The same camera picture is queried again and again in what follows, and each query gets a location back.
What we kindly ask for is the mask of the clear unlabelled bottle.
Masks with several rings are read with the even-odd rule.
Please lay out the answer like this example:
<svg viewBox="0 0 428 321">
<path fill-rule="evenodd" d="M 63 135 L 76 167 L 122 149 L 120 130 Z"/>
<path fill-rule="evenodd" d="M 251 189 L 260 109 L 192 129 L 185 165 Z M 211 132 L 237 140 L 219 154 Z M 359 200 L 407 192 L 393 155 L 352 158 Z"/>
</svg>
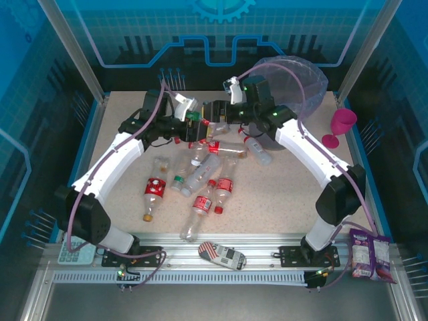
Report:
<svg viewBox="0 0 428 321">
<path fill-rule="evenodd" d="M 227 134 L 230 131 L 230 125 L 226 122 L 210 122 L 209 126 L 213 128 L 213 136 Z"/>
</svg>

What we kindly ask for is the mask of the clear bottle red cap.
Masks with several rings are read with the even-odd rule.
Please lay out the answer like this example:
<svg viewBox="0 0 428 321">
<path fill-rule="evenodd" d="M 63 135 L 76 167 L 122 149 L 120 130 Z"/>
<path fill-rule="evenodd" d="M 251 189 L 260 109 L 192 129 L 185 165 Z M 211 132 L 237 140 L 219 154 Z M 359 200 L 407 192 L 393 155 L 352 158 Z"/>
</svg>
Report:
<svg viewBox="0 0 428 321">
<path fill-rule="evenodd" d="M 175 175 L 185 175 L 191 164 L 191 151 L 186 142 L 174 138 L 176 151 L 173 155 L 173 172 Z"/>
</svg>

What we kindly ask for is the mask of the clear bottle small white label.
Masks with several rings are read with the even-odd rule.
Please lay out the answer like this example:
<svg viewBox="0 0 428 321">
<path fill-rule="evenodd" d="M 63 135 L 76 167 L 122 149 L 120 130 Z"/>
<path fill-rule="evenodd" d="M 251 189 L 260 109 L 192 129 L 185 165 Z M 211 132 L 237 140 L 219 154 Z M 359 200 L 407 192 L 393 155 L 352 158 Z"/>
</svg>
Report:
<svg viewBox="0 0 428 321">
<path fill-rule="evenodd" d="M 207 155 L 206 144 L 202 142 L 190 142 L 188 149 L 191 151 L 191 164 L 194 167 L 199 166 Z"/>
</svg>

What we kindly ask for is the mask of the white label bottle red cap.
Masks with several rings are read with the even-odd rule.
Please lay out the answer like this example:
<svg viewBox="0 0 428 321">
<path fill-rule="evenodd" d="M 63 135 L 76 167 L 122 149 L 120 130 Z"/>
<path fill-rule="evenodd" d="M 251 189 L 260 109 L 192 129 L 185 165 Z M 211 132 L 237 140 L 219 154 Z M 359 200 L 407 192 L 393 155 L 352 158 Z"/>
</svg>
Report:
<svg viewBox="0 0 428 321">
<path fill-rule="evenodd" d="M 248 151 L 261 166 L 268 166 L 272 163 L 272 157 L 263 149 L 256 138 L 246 135 L 243 129 L 238 130 L 239 136 L 242 138 L 244 145 Z"/>
</svg>

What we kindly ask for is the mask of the cola bottle red cap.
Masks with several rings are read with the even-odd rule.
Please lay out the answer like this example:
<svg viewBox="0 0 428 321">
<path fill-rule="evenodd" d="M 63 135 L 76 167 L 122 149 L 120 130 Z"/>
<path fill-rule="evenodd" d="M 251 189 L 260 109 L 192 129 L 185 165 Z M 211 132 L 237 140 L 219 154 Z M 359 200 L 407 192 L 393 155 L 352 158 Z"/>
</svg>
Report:
<svg viewBox="0 0 428 321">
<path fill-rule="evenodd" d="M 234 174 L 238 160 L 232 157 L 225 157 L 223 166 L 215 189 L 215 209 L 216 214 L 222 214 L 226 202 L 231 198 L 234 184 Z"/>
</svg>

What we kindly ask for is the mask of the small clear bottle green cap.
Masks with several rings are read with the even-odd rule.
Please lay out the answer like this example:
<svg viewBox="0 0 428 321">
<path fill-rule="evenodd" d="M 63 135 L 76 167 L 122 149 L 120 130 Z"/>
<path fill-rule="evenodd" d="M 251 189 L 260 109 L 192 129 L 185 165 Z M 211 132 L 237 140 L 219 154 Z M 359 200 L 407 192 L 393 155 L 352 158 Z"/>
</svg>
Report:
<svg viewBox="0 0 428 321">
<path fill-rule="evenodd" d="M 171 183 L 171 189 L 174 191 L 180 192 L 181 189 L 183 188 L 186 178 L 187 178 L 186 174 L 175 175 Z"/>
</svg>

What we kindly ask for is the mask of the red label bottle orange cap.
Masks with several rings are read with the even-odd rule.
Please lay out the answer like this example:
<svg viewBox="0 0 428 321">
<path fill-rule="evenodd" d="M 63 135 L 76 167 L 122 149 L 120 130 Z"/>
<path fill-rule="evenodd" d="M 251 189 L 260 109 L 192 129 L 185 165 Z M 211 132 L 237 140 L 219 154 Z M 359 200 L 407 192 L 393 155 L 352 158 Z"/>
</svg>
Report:
<svg viewBox="0 0 428 321">
<path fill-rule="evenodd" d="M 163 201 L 169 167 L 169 158 L 164 156 L 157 156 L 154 158 L 152 171 L 144 189 L 145 212 L 142 219 L 145 222 L 152 222 L 154 214 Z"/>
</svg>

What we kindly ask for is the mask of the crushed cola bottle red label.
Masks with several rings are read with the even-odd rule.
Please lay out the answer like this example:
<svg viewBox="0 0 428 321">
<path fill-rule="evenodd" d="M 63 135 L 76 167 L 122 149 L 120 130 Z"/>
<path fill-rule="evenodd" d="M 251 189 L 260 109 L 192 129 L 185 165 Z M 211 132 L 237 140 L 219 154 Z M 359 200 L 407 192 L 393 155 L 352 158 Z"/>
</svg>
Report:
<svg viewBox="0 0 428 321">
<path fill-rule="evenodd" d="M 212 207 L 216 185 L 217 181 L 208 180 L 207 186 L 195 197 L 189 216 L 181 229 L 180 238 L 182 240 L 189 243 L 197 240 L 202 225 Z"/>
</svg>

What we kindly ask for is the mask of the grey bin with plastic liner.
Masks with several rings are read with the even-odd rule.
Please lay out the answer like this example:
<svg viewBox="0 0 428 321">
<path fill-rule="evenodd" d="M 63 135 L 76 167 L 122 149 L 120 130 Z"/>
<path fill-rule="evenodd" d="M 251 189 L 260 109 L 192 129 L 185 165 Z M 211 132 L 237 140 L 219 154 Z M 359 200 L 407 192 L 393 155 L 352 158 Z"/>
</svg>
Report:
<svg viewBox="0 0 428 321">
<path fill-rule="evenodd" d="M 250 76 L 263 76 L 270 85 L 277 105 L 291 109 L 305 121 L 321 105 L 328 78 L 312 62 L 298 56 L 276 56 L 260 59 Z"/>
</svg>

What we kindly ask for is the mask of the pink plastic goblet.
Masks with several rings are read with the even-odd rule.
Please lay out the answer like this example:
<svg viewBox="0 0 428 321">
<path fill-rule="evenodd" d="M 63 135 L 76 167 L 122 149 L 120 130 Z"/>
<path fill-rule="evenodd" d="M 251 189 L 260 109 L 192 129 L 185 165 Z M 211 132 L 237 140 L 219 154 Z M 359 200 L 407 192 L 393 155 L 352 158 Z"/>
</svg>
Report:
<svg viewBox="0 0 428 321">
<path fill-rule="evenodd" d="M 337 148 L 340 144 L 338 137 L 346 134 L 356 124 L 357 115 L 349 109 L 338 109 L 330 122 L 330 134 L 322 137 L 322 144 L 327 148 Z"/>
</svg>

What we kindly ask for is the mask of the flag print pouch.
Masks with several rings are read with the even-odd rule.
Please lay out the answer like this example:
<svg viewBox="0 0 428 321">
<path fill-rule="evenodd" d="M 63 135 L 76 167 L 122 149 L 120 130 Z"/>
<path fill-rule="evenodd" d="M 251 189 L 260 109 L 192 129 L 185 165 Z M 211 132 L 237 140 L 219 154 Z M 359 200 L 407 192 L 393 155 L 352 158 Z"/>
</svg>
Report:
<svg viewBox="0 0 428 321">
<path fill-rule="evenodd" d="M 241 271 L 247 264 L 247 258 L 241 252 L 210 241 L 203 242 L 198 253 L 200 258 L 233 271 Z"/>
</svg>

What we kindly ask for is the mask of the left small circuit board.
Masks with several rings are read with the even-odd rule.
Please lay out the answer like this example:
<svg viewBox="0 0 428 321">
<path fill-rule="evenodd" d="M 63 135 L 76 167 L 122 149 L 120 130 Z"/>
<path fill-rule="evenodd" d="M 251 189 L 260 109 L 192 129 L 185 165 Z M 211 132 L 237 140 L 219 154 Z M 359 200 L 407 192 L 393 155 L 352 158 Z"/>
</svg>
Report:
<svg viewBox="0 0 428 321">
<path fill-rule="evenodd" d="M 141 283 L 141 274 L 131 272 L 127 267 L 124 267 L 117 272 L 115 282 L 121 292 L 132 291 L 133 287 Z"/>
</svg>

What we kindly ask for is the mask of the small circuit board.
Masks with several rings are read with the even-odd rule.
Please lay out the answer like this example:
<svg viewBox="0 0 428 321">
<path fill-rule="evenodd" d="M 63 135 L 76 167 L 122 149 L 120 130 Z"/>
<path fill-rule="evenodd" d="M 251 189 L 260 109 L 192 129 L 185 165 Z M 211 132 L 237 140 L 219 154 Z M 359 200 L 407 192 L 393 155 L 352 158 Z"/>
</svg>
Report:
<svg viewBox="0 0 428 321">
<path fill-rule="evenodd" d="M 141 283 L 141 274 L 131 272 L 127 267 L 124 267 L 117 272 L 115 282 L 121 292 L 132 291 L 133 287 Z"/>
<path fill-rule="evenodd" d="M 306 284 L 306 289 L 309 291 L 316 290 L 319 292 L 320 289 L 326 285 L 328 276 L 333 272 L 334 268 L 332 266 L 317 271 L 304 272 L 304 283 Z"/>
</svg>

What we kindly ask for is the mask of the pale green calculator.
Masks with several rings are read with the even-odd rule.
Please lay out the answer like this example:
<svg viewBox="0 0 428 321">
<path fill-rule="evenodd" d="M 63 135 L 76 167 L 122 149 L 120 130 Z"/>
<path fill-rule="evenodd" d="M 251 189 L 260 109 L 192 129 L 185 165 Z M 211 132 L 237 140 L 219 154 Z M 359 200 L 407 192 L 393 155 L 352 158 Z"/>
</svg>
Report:
<svg viewBox="0 0 428 321">
<path fill-rule="evenodd" d="M 64 237 L 60 254 L 58 256 L 58 264 L 60 265 L 91 265 L 96 254 L 96 247 L 92 244 L 87 244 L 79 251 L 69 252 L 67 247 L 67 237 Z"/>
</svg>

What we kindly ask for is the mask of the right small circuit board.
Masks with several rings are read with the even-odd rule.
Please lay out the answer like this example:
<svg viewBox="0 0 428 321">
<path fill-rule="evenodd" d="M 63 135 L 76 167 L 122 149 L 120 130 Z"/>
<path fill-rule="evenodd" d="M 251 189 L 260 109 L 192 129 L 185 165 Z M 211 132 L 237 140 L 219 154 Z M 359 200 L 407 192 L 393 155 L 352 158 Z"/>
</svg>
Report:
<svg viewBox="0 0 428 321">
<path fill-rule="evenodd" d="M 316 290 L 319 292 L 320 289 L 326 285 L 328 276 L 333 272 L 334 268 L 332 266 L 317 271 L 304 272 L 304 283 L 306 284 L 306 289 L 309 291 Z"/>
</svg>

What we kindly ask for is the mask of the white purple snack bag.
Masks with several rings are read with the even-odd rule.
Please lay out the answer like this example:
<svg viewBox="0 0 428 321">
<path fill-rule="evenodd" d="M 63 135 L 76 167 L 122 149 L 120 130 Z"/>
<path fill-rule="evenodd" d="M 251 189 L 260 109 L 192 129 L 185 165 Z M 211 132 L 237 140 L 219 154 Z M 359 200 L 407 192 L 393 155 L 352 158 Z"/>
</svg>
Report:
<svg viewBox="0 0 428 321">
<path fill-rule="evenodd" d="M 371 280 L 396 284 L 391 274 L 390 239 L 378 235 L 372 238 L 372 275 Z"/>
</svg>

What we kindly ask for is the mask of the aluminium frame post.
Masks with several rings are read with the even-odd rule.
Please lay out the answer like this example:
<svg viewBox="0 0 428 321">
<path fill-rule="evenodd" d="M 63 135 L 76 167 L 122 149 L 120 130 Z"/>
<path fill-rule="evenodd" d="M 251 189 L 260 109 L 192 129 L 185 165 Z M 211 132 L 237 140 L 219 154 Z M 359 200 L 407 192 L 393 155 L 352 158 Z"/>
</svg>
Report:
<svg viewBox="0 0 428 321">
<path fill-rule="evenodd" d="M 51 23 L 51 26 L 65 47 L 95 101 L 102 104 L 105 99 L 104 91 L 56 1 L 37 0 L 37 2 Z"/>
<path fill-rule="evenodd" d="M 353 63 L 348 69 L 336 95 L 336 106 L 344 107 L 344 101 L 347 99 L 358 77 L 361 75 L 364 67 L 369 61 L 372 53 L 380 43 L 392 18 L 403 0 L 385 0 L 382 9 L 379 11 L 370 31 L 365 37 Z"/>
</svg>

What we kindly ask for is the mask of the aluminium mounting rail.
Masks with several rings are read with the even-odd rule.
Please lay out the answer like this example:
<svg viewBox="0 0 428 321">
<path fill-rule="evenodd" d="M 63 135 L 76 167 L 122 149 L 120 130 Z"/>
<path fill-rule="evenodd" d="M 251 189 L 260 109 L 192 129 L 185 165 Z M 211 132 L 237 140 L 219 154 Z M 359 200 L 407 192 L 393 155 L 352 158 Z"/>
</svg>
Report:
<svg viewBox="0 0 428 321">
<path fill-rule="evenodd" d="M 203 261 L 198 255 L 198 246 L 204 241 L 212 241 L 220 245 L 232 247 L 243 253 L 247 258 L 247 265 L 244 271 L 274 271 L 280 270 L 279 259 L 272 255 L 279 252 L 281 246 L 300 246 L 303 233 L 268 233 L 268 234 L 213 234 L 202 233 L 194 243 L 187 243 L 179 238 L 178 233 L 137 233 L 140 244 L 162 247 L 167 258 L 161 271 L 217 271 L 221 267 Z M 334 246 L 338 248 L 341 266 L 335 271 L 343 269 L 348 259 L 348 248 L 345 242 L 348 241 L 348 233 L 339 233 Z M 39 268 L 51 270 L 101 270 L 101 257 L 95 255 L 93 262 L 89 265 L 60 265 L 58 257 L 60 255 L 60 244 L 47 244 L 41 255 Z M 399 255 L 397 245 L 390 245 L 391 271 L 393 267 L 402 267 L 403 263 Z"/>
</svg>

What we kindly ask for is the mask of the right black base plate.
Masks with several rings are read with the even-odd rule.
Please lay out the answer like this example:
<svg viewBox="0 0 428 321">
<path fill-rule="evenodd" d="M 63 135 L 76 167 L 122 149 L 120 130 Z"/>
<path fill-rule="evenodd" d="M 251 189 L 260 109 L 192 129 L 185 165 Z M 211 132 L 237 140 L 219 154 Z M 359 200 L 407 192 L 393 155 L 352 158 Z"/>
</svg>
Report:
<svg viewBox="0 0 428 321">
<path fill-rule="evenodd" d="M 334 267 L 340 267 L 340 258 L 337 247 L 329 245 L 316 254 L 311 262 L 308 262 L 302 254 L 300 246 L 279 247 L 280 261 L 283 268 L 327 268 L 333 263 Z"/>
</svg>

